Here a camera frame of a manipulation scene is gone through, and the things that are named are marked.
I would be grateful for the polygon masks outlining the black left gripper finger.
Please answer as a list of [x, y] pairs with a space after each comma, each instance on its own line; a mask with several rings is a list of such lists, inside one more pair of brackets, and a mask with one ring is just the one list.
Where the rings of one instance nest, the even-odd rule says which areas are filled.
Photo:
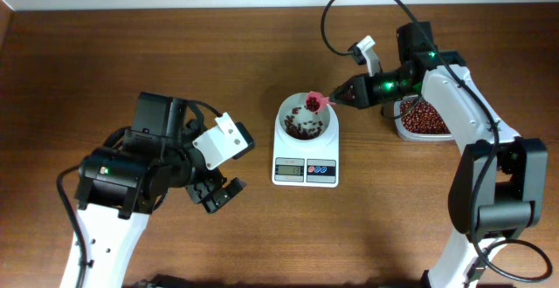
[[195, 204], [205, 202], [221, 188], [221, 181], [204, 180], [188, 184], [185, 189]]
[[221, 187], [203, 201], [203, 206], [207, 213], [215, 213], [225, 206], [230, 200], [238, 195], [244, 188], [246, 183], [237, 177], [234, 178], [227, 186]]

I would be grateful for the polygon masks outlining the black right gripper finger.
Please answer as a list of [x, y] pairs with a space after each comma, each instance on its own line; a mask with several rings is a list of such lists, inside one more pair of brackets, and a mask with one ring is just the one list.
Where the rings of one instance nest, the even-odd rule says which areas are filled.
[[332, 96], [331, 101], [339, 106], [350, 106], [357, 109], [363, 109], [363, 102], [357, 96], [352, 96], [349, 98], [339, 98], [337, 96]]
[[365, 90], [364, 74], [357, 74], [349, 78], [340, 86], [336, 87], [330, 94], [330, 99], [359, 99]]

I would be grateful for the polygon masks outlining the pink measuring scoop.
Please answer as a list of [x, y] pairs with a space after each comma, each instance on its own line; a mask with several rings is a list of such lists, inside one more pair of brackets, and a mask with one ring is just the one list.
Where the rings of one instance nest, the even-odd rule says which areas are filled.
[[319, 113], [326, 108], [327, 105], [334, 105], [335, 103], [324, 96], [322, 93], [311, 91], [307, 94], [305, 100], [305, 108], [311, 113]]

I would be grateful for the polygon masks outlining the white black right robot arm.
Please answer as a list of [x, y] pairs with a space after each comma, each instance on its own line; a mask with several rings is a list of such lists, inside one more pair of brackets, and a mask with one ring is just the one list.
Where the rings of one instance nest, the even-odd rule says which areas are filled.
[[521, 233], [536, 226], [548, 150], [538, 138], [520, 136], [491, 108], [473, 83], [465, 60], [455, 50], [440, 51], [428, 22], [397, 29], [401, 65], [380, 70], [368, 40], [348, 51], [369, 70], [330, 93], [338, 105], [365, 109], [416, 94], [432, 105], [459, 147], [461, 159], [448, 195], [453, 230], [437, 263], [425, 271], [423, 287], [474, 287], [486, 269], [524, 283], [549, 278], [546, 271], [523, 277], [504, 271], [492, 260], [507, 244], [523, 244]]

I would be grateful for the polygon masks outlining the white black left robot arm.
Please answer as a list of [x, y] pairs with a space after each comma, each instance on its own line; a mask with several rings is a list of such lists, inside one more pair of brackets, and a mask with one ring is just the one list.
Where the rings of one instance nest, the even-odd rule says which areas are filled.
[[[219, 166], [255, 147], [245, 126], [227, 113], [204, 124], [206, 105], [140, 93], [131, 126], [121, 127], [80, 164], [56, 180], [73, 229], [64, 287], [120, 287], [129, 261], [154, 211], [171, 189], [185, 189], [191, 201], [213, 214], [244, 187]], [[70, 171], [79, 177], [72, 206], [63, 187]]]

